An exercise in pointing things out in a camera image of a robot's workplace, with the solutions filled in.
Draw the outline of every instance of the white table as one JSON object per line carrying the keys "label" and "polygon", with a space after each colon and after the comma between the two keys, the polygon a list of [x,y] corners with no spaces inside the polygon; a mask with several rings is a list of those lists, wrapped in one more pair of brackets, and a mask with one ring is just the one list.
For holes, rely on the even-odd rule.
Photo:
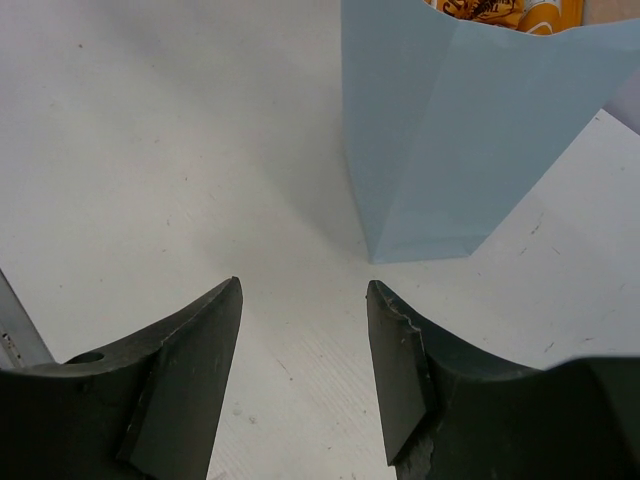
{"label": "white table", "polygon": [[231,275],[210,478],[385,480],[364,295],[546,367],[640,352],[640,137],[600,113],[471,258],[371,266],[339,3],[5,0],[0,264],[59,360]]}

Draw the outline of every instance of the orange packaging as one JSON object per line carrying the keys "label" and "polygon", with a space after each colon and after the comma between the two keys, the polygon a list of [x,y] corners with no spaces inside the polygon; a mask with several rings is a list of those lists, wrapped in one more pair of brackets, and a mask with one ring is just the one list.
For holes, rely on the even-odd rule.
{"label": "orange packaging", "polygon": [[582,24],[583,0],[524,0],[518,30],[551,35]]}
{"label": "orange packaging", "polygon": [[461,20],[516,29],[525,0],[427,0],[427,3]]}

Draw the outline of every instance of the hole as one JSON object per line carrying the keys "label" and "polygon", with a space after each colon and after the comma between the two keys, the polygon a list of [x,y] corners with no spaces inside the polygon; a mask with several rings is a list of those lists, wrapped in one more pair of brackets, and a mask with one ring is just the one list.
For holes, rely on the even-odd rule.
{"label": "hole", "polygon": [[104,355],[100,352],[87,352],[81,353],[77,357],[73,357],[71,360],[67,362],[69,365],[74,365],[77,363],[93,363],[99,360],[102,360]]}

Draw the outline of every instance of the dark green plastic part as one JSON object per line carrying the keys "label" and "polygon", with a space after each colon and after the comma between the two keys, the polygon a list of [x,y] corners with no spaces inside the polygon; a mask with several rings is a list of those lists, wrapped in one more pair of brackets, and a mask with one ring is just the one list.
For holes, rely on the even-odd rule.
{"label": "dark green plastic part", "polygon": [[387,460],[399,480],[640,478],[640,359],[538,371],[452,335],[381,282],[367,298]]}
{"label": "dark green plastic part", "polygon": [[204,480],[241,309],[231,279],[66,364],[0,371],[0,478]]}

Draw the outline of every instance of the paper bag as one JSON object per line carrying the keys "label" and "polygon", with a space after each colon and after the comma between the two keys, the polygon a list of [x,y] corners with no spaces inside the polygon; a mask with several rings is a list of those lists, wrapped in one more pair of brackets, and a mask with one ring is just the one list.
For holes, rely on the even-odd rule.
{"label": "paper bag", "polygon": [[345,148],[371,260],[459,257],[640,65],[640,20],[535,36],[422,0],[342,0],[342,56]]}

